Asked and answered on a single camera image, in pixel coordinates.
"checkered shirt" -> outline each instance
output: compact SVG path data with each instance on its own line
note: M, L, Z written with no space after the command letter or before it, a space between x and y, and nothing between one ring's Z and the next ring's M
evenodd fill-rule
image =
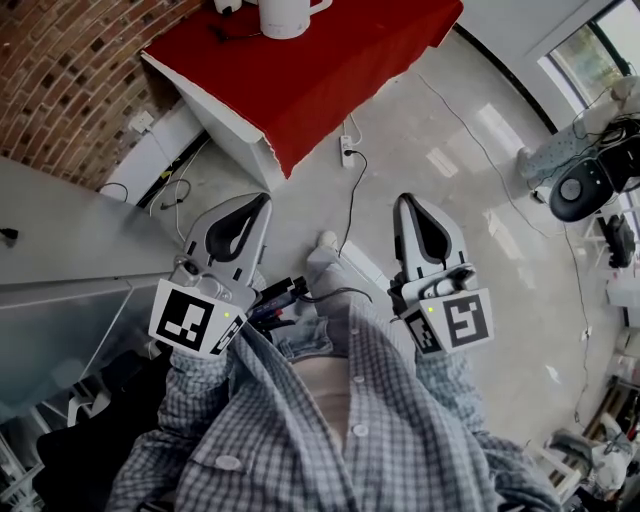
M484 429L464 355L416 355L413 374L368 303L348 311L331 342L364 381L350 379L342 453L289 361L245 327L218 360L174 352L159 429L136 441L108 510L171 490L178 512L560 510L521 448Z

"white sneaker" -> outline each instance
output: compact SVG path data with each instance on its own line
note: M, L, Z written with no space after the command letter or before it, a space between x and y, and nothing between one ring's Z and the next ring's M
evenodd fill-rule
M333 231L323 231L318 237L317 247L330 247L334 251L338 250L338 237Z

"electric kettle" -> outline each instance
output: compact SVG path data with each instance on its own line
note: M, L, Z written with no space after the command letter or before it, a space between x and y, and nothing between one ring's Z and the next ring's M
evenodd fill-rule
M259 0L260 30L272 39L291 39L302 34L311 23L311 15L323 11L333 0L311 6L311 0Z

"white wall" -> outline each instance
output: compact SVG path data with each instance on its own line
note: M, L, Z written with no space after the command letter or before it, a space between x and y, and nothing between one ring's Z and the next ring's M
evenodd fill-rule
M204 128L183 100L151 126L113 171L108 183L122 183L129 191L127 203L136 204L158 176L187 149ZM122 199L120 187L105 187L101 193Z
M500 59L560 129L576 110L538 61L611 0L466 0L460 24Z

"shirt sleeve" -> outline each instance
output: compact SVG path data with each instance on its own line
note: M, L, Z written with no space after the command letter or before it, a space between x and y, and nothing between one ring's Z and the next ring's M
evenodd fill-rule
M482 397L473 383L466 354L456 352L435 357L417 354L416 375L438 403L476 438L504 506L524 506L531 511L561 510L551 482L522 448L486 431Z
M466 354L424 357L416 352L416 376L440 405L471 432L485 429L482 397L473 383Z
M141 435L116 477L108 512L133 512L174 490L187 459L228 401L231 359L205 360L174 349L158 428Z

